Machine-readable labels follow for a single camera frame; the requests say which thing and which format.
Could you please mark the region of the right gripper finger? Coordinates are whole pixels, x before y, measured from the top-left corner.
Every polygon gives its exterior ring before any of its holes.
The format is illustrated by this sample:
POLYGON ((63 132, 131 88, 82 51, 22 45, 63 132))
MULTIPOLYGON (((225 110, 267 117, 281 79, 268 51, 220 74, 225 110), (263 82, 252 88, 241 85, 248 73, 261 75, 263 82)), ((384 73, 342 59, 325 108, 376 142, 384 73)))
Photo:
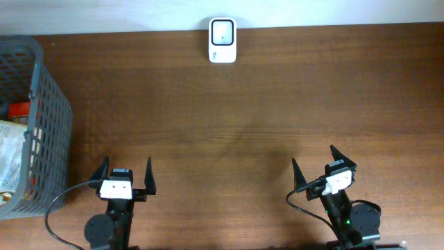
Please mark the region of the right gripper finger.
POLYGON ((305 190, 307 182, 295 158, 292 158, 292 165, 294 176, 294 190, 305 190))
POLYGON ((343 155, 333 144, 330 145, 330 150, 335 161, 342 160, 345 165, 350 168, 357 166, 355 162, 343 155))

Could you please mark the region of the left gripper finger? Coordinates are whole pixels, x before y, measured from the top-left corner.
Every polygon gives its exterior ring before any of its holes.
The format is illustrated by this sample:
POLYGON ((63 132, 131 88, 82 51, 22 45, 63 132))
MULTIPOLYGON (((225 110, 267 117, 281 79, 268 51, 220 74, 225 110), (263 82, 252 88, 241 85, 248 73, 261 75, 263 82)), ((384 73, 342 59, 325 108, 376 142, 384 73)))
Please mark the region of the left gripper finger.
POLYGON ((153 176, 153 168, 151 157, 148 158, 146 164, 146 173, 144 178, 145 191, 147 195, 156 195, 156 184, 153 176))
POLYGON ((109 167, 109 157, 106 156, 99 168, 92 174, 89 183, 90 188, 100 188, 101 182, 107 178, 109 167))

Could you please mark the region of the cream snack bag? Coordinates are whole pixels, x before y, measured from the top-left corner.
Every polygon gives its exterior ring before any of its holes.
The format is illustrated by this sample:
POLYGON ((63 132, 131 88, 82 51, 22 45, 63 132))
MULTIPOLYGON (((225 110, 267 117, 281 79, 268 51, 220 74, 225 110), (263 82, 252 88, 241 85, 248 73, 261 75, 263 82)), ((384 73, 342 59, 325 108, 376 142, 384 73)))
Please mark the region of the cream snack bag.
POLYGON ((15 192, 20 180, 27 127, 1 120, 1 192, 15 192))

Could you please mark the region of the orange spaghetti packet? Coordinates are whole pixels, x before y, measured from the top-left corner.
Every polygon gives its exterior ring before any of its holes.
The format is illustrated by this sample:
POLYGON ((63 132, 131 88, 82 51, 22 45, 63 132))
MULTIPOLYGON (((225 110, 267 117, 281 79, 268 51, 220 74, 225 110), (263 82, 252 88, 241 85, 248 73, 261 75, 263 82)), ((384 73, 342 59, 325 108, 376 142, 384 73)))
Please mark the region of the orange spaghetti packet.
POLYGON ((31 109, 30 101, 10 103, 8 105, 8 119, 28 117, 31 109))

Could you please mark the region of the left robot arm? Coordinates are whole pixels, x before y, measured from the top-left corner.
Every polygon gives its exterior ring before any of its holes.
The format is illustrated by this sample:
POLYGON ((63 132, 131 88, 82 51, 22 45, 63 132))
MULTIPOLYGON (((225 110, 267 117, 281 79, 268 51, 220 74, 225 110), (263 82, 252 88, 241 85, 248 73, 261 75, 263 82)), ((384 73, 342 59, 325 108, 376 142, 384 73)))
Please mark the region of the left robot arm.
POLYGON ((91 249, 128 250, 139 246, 129 245, 134 217, 134 205, 145 202, 148 195, 157 192, 151 159, 147 160, 144 177, 145 187, 133 187, 133 171, 114 168, 108 171, 106 156, 92 174, 89 186, 96 190, 99 199, 107 202, 106 211, 91 217, 85 225, 84 236, 91 249))

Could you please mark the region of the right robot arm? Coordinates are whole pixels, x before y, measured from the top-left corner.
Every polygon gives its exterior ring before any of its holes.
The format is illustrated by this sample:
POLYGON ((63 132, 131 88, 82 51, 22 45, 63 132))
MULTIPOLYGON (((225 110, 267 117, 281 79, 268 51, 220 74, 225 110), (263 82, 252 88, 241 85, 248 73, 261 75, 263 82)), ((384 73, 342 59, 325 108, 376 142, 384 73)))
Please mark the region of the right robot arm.
POLYGON ((286 196, 288 204, 302 213, 325 222, 337 240, 327 243, 328 249, 375 249, 380 239, 382 209, 365 200, 350 200, 345 192, 355 181, 357 164, 330 146, 333 162, 326 164, 325 173, 306 182, 295 159, 292 160, 294 190, 286 196), (305 192, 307 200, 320 199, 328 218, 324 219, 289 201, 292 194, 305 192))

